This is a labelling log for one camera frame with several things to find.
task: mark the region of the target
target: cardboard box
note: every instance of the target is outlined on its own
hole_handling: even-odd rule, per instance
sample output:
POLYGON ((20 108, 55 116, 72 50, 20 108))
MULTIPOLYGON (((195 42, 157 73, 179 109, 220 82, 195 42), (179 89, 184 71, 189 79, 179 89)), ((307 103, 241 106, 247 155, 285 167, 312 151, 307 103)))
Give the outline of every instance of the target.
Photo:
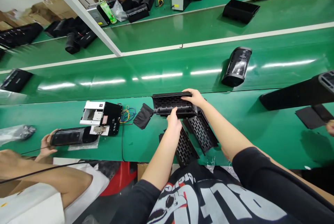
POLYGON ((0 11, 0 21, 4 21, 12 27, 18 27, 18 24, 13 20, 14 18, 11 17, 8 13, 0 11))
POLYGON ((12 29, 13 27, 10 26, 9 24, 7 24, 6 22, 4 21, 0 21, 0 31, 5 31, 5 30, 8 30, 8 29, 12 29))
POLYGON ((137 165, 137 178, 138 178, 138 181, 142 178, 147 166, 149 164, 148 163, 138 163, 137 165))
POLYGON ((60 19, 77 17, 77 14, 64 0, 44 0, 43 3, 60 19))

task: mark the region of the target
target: clear plastic bag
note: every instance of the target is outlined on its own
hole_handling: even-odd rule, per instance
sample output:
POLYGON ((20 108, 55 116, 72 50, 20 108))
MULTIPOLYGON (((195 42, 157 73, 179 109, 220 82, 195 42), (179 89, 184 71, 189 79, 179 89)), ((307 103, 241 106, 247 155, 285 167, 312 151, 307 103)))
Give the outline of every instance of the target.
POLYGON ((35 131, 36 128, 29 125, 18 125, 0 129, 0 146, 11 141, 25 140, 32 136, 35 131))
POLYGON ((126 15, 125 11, 123 11, 123 7, 118 2, 118 0, 116 0, 114 7, 112 7, 111 10, 119 22, 123 22, 128 19, 128 16, 126 15))

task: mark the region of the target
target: black cylindrical speaker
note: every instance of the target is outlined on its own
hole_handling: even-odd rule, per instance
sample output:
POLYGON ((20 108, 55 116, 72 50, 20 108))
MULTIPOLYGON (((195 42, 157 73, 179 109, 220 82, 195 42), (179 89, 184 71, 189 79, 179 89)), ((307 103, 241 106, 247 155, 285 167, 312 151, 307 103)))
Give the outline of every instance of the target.
POLYGON ((237 47, 234 49, 230 56, 229 67, 222 78, 224 85, 235 87, 244 82, 251 54, 252 49, 247 47, 237 47))
POLYGON ((334 102, 334 71, 324 72, 292 86, 265 93, 259 99, 267 110, 334 102))
POLYGON ((75 33, 70 32, 67 34, 67 41, 66 41, 66 46, 65 50, 71 54, 77 53, 80 51, 80 45, 79 43, 75 40, 75 33))
POLYGON ((89 134, 90 126, 68 128, 56 131, 52 135, 51 146, 87 144, 97 140, 98 135, 89 134))

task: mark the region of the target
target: black plastic tray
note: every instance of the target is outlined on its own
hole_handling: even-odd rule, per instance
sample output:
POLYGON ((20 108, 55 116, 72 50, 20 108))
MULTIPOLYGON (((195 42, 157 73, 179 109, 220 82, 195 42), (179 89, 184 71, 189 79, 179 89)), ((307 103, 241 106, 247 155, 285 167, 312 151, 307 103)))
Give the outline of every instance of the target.
POLYGON ((223 17, 248 24, 259 9, 260 6, 258 5, 238 0, 230 0, 224 8, 223 17))
POLYGON ((154 113, 167 117, 174 107, 177 107, 178 118, 191 117, 197 114, 197 107, 189 101, 181 99, 183 96, 191 97, 190 92, 153 94, 154 113))
POLYGON ((218 146, 218 140, 201 110, 198 115, 184 119, 183 123, 195 135, 204 155, 210 148, 218 146))
MULTIPOLYGON (((159 142, 161 141, 162 137, 163 134, 160 134, 159 142)), ((180 139, 176 148, 175 157, 180 167, 185 167, 189 165, 192 161, 199 159, 199 156, 184 128, 182 128, 180 132, 180 139)))

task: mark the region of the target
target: black box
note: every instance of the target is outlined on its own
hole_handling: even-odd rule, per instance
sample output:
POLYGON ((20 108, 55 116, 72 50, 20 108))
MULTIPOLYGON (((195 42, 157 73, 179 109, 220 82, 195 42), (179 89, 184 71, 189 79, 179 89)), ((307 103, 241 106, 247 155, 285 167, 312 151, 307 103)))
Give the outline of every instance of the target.
POLYGON ((260 6, 258 5, 238 0, 230 0, 224 8, 223 17, 248 24, 259 9, 260 6))
POLYGON ((136 22, 142 18, 148 17, 149 10, 146 6, 146 4, 143 4, 137 8, 133 8, 131 10, 128 10, 125 12, 126 15, 128 16, 128 20, 130 23, 136 22))
POLYGON ((21 69, 13 69, 3 81, 0 89, 19 93, 31 77, 32 73, 30 72, 21 69))
POLYGON ((154 0, 143 0, 142 4, 146 4, 147 9, 150 11, 154 4, 154 0))

